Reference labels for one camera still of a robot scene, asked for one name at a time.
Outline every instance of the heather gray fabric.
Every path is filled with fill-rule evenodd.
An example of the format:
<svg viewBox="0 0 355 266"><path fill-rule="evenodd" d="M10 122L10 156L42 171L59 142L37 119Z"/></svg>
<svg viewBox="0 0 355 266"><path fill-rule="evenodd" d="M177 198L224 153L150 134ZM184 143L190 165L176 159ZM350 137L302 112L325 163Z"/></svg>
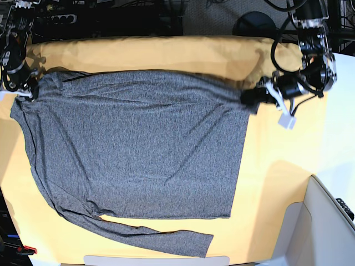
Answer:
<svg viewBox="0 0 355 266"><path fill-rule="evenodd" d="M33 178L66 220L118 242L205 257L212 235L99 216L230 216L249 113L223 83L167 71L53 73L17 97Z"/></svg>

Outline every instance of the gray long-sleeve shirt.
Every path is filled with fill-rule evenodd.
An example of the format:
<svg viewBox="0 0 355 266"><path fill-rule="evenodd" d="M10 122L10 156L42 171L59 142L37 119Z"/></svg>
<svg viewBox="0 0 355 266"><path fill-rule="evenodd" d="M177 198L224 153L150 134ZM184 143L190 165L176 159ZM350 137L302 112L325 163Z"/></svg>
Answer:
<svg viewBox="0 0 355 266"><path fill-rule="evenodd" d="M17 97L33 178L66 220L161 252L205 257L212 235L100 218L228 218L250 110L240 91L166 71L53 73Z"/></svg>

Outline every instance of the yellow table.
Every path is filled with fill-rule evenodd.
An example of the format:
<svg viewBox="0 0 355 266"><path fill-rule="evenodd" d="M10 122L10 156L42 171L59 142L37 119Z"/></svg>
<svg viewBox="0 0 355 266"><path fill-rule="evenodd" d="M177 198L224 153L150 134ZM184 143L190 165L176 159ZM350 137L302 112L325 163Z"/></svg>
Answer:
<svg viewBox="0 0 355 266"><path fill-rule="evenodd" d="M270 49L268 39L236 37L103 39L34 45L28 48L28 62L44 73L56 69L188 71L248 88L274 71ZM279 45L276 58L290 70L301 64L295 45ZM85 255L180 257L111 241L60 218L32 179L22 131L9 118L12 102L12 96L0 102L0 184L23 244L38 250L33 258L80 264ZM213 234L207 256L225 255L231 264L270 259L286 208L303 201L308 177L318 167L325 114L323 98L299 108L292 131L278 126L281 114L273 105L261 105L258 114L250 117L230 219L104 218L159 231Z"/></svg>

